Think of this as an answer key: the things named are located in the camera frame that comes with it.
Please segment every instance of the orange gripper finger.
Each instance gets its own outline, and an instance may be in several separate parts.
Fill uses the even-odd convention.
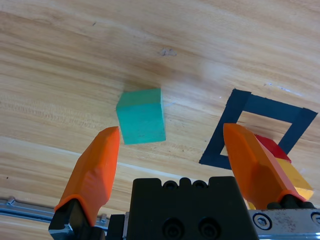
[[[99,132],[79,157],[65,187],[59,209],[71,199],[77,199],[91,226],[96,223],[99,209],[110,198],[114,184],[120,133],[117,126]]]
[[[234,177],[243,197],[256,209],[267,209],[291,194],[302,201],[276,158],[255,137],[236,123],[225,123],[223,137]]]

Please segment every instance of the wooden table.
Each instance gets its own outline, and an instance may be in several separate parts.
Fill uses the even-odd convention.
[[[0,197],[55,206],[79,155],[119,125],[123,91],[162,89],[165,142],[120,146],[108,215],[135,178],[207,181],[200,165],[233,88],[320,111],[320,2],[2,0]],[[290,124],[239,123],[279,141]],[[320,207],[320,118],[290,152]],[[0,217],[4,239],[50,239],[47,224]]]

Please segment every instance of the green cube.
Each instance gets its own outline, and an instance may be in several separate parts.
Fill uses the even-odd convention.
[[[124,92],[116,105],[124,144],[166,140],[161,89]]]

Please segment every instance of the red block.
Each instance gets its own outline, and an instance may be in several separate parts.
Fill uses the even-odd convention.
[[[262,143],[263,146],[265,146],[266,149],[268,149],[274,155],[275,158],[284,159],[291,163],[291,159],[281,149],[281,147],[279,147],[278,144],[275,143],[275,141],[260,135],[255,135],[255,137],[259,140],[260,143]]]

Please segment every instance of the black tape square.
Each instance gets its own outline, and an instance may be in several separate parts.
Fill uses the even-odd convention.
[[[278,144],[286,154],[291,151],[318,114],[306,108],[252,95],[249,91],[234,89],[200,159],[200,164],[231,170],[228,157],[220,154],[225,146],[224,124],[237,123],[243,111],[292,123]]]

